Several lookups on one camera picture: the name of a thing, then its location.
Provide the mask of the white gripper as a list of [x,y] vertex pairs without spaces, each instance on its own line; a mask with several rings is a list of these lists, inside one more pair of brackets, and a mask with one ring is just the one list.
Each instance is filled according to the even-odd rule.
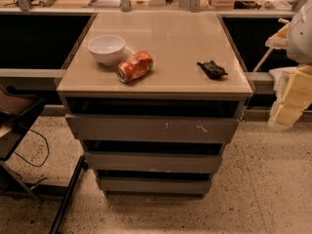
[[[266,40],[265,46],[286,49],[289,28],[290,25],[285,24]],[[291,128],[312,104],[312,66],[300,65],[283,70],[275,89],[276,100],[270,110],[268,126],[275,131],[283,131]]]

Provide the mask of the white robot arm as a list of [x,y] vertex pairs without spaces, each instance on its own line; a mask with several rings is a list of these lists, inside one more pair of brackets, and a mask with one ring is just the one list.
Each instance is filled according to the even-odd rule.
[[312,104],[312,0],[295,13],[266,47],[285,49],[287,57],[298,63],[295,71],[283,71],[276,84],[276,100],[270,110],[268,126],[275,131],[291,128]]

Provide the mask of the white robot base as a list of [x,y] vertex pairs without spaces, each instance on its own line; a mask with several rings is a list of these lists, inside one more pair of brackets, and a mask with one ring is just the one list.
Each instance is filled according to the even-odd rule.
[[293,66],[274,68],[269,71],[273,78],[273,91],[278,92],[288,83],[288,76],[295,71]]

